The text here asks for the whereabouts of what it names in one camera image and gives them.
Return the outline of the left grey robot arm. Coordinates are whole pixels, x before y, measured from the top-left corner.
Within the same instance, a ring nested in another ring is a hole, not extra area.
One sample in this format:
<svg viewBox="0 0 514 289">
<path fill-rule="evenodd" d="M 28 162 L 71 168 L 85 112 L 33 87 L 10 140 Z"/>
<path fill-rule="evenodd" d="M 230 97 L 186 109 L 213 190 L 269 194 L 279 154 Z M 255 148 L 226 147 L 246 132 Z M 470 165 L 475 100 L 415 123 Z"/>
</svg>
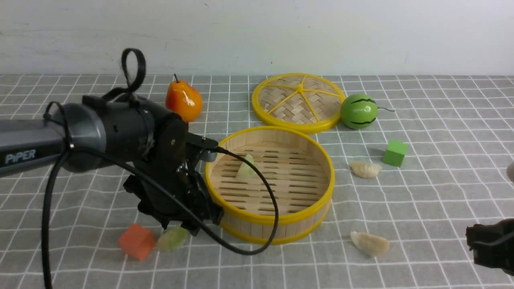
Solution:
<svg viewBox="0 0 514 289">
<path fill-rule="evenodd" d="M 190 133 L 189 123 L 180 115 L 147 99 L 131 104 L 84 96 L 82 103 L 65 104 L 63 110 L 75 147 L 132 163 L 174 196 L 171 199 L 132 174 L 123 188 L 140 199 L 140 212 L 152 216 L 163 228 L 178 221 L 193 236 L 200 226 L 188 211 L 202 221 L 220 224 L 224 211 L 195 170 L 199 161 L 216 159 L 213 149 L 217 141 Z M 68 148 L 63 124 L 58 110 L 49 120 L 1 120 L 1 176 L 55 163 Z"/>
</svg>

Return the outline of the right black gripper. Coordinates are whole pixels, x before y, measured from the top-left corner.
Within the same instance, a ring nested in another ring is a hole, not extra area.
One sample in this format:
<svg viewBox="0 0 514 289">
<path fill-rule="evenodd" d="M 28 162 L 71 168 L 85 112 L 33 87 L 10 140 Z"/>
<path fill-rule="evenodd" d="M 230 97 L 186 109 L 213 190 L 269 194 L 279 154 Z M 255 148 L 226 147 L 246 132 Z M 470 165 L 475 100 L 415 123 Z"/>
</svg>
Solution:
<svg viewBox="0 0 514 289">
<path fill-rule="evenodd" d="M 501 269 L 514 275 L 514 220 L 507 218 L 492 225 L 466 228 L 466 241 L 475 265 Z"/>
</svg>

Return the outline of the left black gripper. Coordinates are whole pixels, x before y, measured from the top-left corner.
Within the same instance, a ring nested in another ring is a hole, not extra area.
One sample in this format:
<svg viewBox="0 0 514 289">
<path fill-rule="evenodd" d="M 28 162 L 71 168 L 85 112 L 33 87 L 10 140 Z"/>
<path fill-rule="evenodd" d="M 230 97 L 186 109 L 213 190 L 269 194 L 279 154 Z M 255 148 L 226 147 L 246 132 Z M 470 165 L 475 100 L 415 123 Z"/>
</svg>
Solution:
<svg viewBox="0 0 514 289">
<path fill-rule="evenodd" d="M 180 168 L 179 165 L 168 167 L 163 163 L 136 161 L 134 166 L 167 191 L 162 193 L 136 174 L 130 175 L 123 183 L 128 193 L 140 199 L 138 210 L 152 216 L 164 229 L 170 222 L 180 222 L 182 228 L 196 236 L 200 232 L 200 224 L 185 208 L 201 221 L 220 225 L 224 210 L 213 201 L 198 171 L 188 169 L 185 163 Z"/>
</svg>

